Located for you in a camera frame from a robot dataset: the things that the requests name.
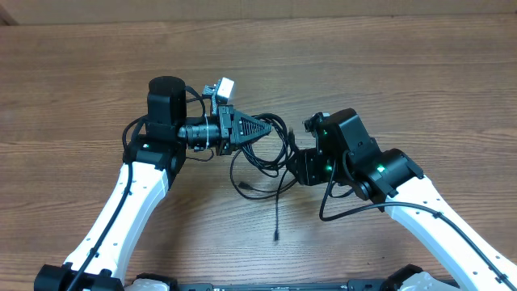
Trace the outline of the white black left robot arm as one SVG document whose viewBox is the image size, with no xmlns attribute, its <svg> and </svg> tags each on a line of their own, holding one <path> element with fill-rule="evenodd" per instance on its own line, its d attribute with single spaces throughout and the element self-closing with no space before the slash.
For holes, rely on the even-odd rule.
<svg viewBox="0 0 517 291">
<path fill-rule="evenodd" d="M 123 131 L 123 164 L 116 186 L 87 236 L 61 266 L 45 264 L 36 290 L 121 290 L 134 248 L 151 213 L 171 188 L 187 150 L 229 155 L 271 132 L 271 126 L 228 103 L 234 82 L 207 86 L 212 113 L 187 116 L 194 90 L 176 77 L 149 82 L 148 112 Z"/>
</svg>

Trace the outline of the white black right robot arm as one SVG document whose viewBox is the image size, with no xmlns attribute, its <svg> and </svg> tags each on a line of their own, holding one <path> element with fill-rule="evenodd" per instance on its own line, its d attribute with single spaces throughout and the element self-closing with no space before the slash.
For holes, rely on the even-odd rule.
<svg viewBox="0 0 517 291">
<path fill-rule="evenodd" d="M 325 184 L 325 198 L 344 184 L 367 205 L 326 216 L 334 221 L 368 209 L 404 226 L 462 290 L 514 290 L 516 265 L 483 239 L 439 194 L 423 169 L 399 149 L 382 151 L 352 108 L 304 122 L 315 146 L 295 148 L 288 170 L 298 183 Z"/>
</svg>

